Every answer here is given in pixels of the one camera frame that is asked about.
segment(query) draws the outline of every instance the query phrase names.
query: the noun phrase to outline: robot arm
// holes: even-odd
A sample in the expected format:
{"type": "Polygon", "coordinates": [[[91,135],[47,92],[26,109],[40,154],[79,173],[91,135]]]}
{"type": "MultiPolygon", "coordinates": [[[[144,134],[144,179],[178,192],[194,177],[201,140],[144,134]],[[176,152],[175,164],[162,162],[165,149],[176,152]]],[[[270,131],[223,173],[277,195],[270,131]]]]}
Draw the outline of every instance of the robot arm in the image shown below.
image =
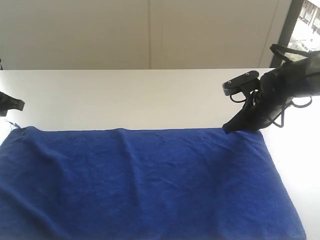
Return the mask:
{"type": "Polygon", "coordinates": [[[273,44],[272,52],[281,57],[285,63],[258,79],[257,71],[250,71],[225,82],[222,87],[226,96],[233,102],[244,102],[242,109],[226,124],[226,133],[241,130],[259,130],[275,124],[284,126],[284,111],[295,105],[293,98],[320,95],[320,51],[305,52],[273,44]],[[299,61],[291,61],[284,53],[293,53],[306,57],[299,61]],[[232,95],[242,92],[243,101],[234,101],[232,95]],[[281,124],[275,120],[281,116],[281,124]]]}

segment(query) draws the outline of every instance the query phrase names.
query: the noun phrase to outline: blue cloth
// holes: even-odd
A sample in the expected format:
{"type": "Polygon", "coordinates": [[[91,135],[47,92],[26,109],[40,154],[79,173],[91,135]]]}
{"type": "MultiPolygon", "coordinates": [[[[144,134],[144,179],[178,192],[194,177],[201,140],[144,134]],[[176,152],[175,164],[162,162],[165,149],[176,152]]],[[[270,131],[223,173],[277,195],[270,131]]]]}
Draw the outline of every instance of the blue cloth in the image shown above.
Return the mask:
{"type": "Polygon", "coordinates": [[[13,130],[0,239],[304,240],[260,132],[13,130]]]}

